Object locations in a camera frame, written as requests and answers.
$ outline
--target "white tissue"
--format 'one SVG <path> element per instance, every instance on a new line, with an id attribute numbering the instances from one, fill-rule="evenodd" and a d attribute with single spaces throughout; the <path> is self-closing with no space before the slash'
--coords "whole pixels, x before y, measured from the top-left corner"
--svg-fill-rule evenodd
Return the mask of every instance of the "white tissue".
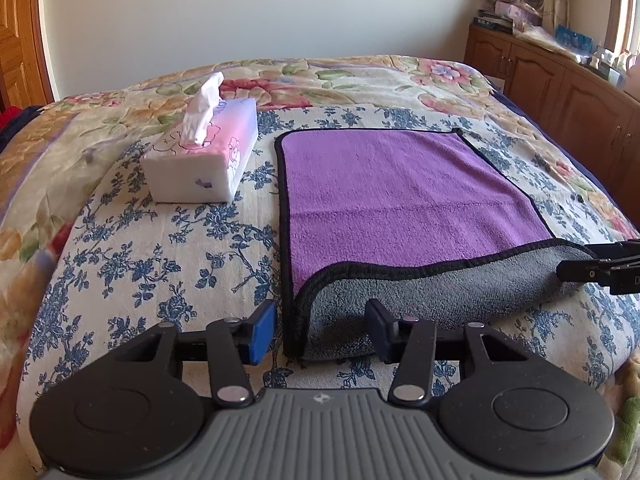
<path id="1" fill-rule="evenodd" d="M 216 72 L 207 79 L 187 105 L 182 118 L 180 140 L 183 146 L 200 144 L 207 137 L 207 125 L 213 115 L 213 108 L 220 103 L 220 85 L 224 76 Z"/>

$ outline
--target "black circular motor housing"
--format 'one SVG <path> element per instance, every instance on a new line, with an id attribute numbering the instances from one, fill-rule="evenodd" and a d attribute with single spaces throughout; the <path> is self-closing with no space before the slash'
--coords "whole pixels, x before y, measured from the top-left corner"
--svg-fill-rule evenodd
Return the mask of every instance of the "black circular motor housing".
<path id="1" fill-rule="evenodd" d="M 614 427 L 602 396 L 537 356 L 476 370 L 442 397 L 438 420 L 464 453 L 531 475 L 593 462 Z"/>
<path id="2" fill-rule="evenodd" d="M 204 423 L 200 397 L 161 365 L 118 361 L 76 372 L 33 406 L 43 462 L 84 478 L 136 476 L 177 456 Z"/>

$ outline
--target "floral blanket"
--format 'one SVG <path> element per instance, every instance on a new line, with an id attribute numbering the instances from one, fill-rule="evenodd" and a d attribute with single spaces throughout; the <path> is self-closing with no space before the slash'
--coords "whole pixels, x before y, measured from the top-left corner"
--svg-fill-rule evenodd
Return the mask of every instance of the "floral blanket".
<path id="1" fill-rule="evenodd" d="M 223 98 L 258 103 L 260 139 L 236 200 L 156 205 L 140 154 L 217 70 L 225 75 Z M 556 235 L 576 242 L 638 235 L 557 148 L 462 64 L 398 56 L 249 60 L 67 98 L 47 107 L 0 155 L 0 449 L 18 427 L 30 460 L 40 465 L 28 431 L 36 396 L 156 322 L 199 330 L 213 319 L 245 315 L 263 298 L 278 300 L 273 140 L 297 128 L 351 126 L 462 127 L 532 197 Z M 640 340 L 638 299 L 608 296 L 596 285 L 497 326 L 594 386 Z M 278 338 L 250 373 L 256 389 L 385 390 L 392 371 L 372 358 L 291 362 Z M 455 364 L 439 363 L 434 393 L 456 377 Z M 185 380 L 206 391 L 203 367 L 185 366 Z"/>

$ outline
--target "gray ribbed panel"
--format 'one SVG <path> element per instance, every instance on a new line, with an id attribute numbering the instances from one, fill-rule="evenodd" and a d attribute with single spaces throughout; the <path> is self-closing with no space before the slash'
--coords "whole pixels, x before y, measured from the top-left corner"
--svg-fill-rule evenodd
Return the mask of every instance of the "gray ribbed panel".
<path id="1" fill-rule="evenodd" d="M 76 480 L 59 471 L 44 478 Z M 180 457 L 135 480 L 389 478 L 524 480 L 469 461 L 425 413 L 394 408 L 373 389 L 267 389 L 251 407 L 220 412 Z M 592 468 L 552 478 L 600 480 Z"/>

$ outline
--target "stack of books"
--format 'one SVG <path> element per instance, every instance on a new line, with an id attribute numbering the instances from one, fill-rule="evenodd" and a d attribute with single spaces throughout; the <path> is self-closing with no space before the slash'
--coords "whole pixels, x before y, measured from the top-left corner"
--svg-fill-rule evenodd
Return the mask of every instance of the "stack of books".
<path id="1" fill-rule="evenodd" d="M 474 25 L 513 34 L 513 20 L 490 10 L 479 9 L 478 15 L 474 18 Z"/>

